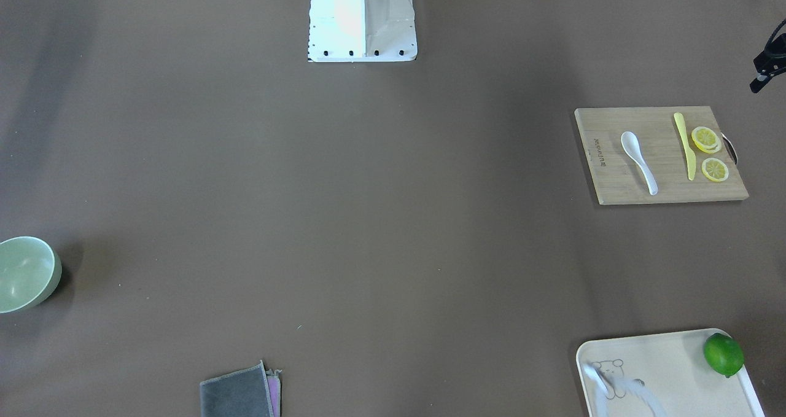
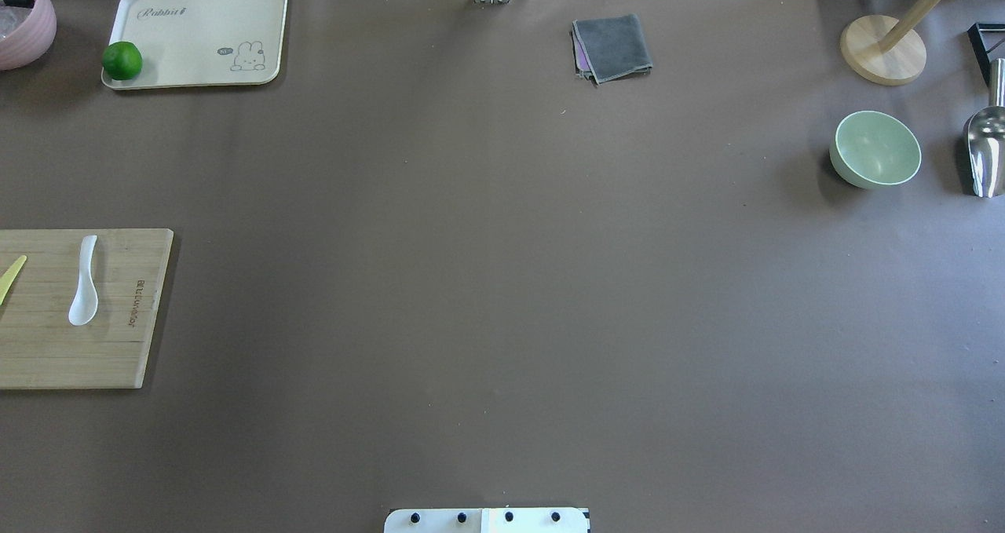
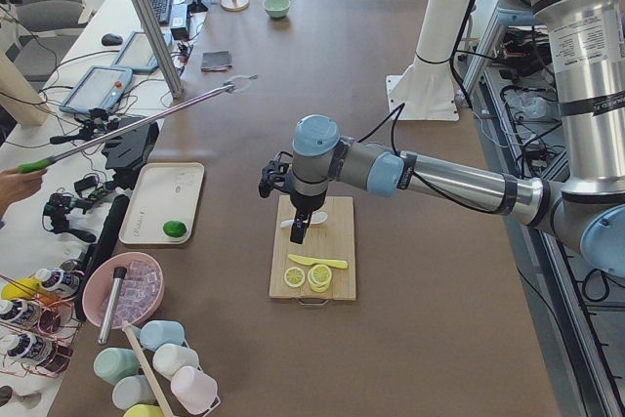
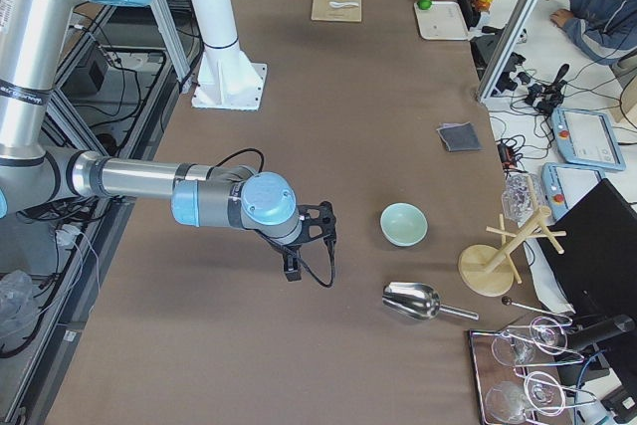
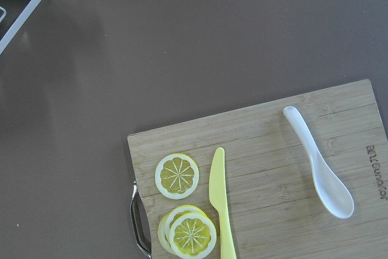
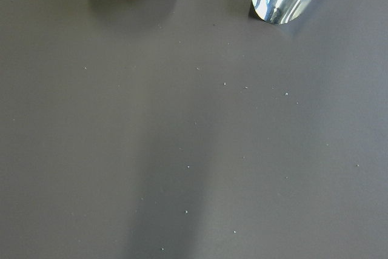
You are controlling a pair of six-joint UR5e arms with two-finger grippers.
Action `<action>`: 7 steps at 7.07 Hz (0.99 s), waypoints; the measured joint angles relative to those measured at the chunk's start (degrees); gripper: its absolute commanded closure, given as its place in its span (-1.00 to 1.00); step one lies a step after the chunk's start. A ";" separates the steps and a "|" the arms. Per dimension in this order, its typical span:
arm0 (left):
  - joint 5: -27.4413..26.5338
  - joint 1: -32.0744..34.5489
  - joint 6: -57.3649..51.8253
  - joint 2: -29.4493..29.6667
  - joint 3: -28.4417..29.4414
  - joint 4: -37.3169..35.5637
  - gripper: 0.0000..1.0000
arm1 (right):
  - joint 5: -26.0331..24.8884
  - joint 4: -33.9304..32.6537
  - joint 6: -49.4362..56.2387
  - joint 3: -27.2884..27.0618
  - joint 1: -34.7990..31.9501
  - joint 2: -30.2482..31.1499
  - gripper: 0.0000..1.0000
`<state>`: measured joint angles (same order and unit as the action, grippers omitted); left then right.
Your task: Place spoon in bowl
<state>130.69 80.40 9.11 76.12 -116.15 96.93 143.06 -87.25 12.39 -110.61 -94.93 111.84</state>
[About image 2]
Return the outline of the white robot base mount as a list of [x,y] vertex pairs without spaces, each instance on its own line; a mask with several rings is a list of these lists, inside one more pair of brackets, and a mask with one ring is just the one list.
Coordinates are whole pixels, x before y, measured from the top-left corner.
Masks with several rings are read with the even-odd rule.
[[391,511],[384,532],[590,532],[577,507],[417,508]]

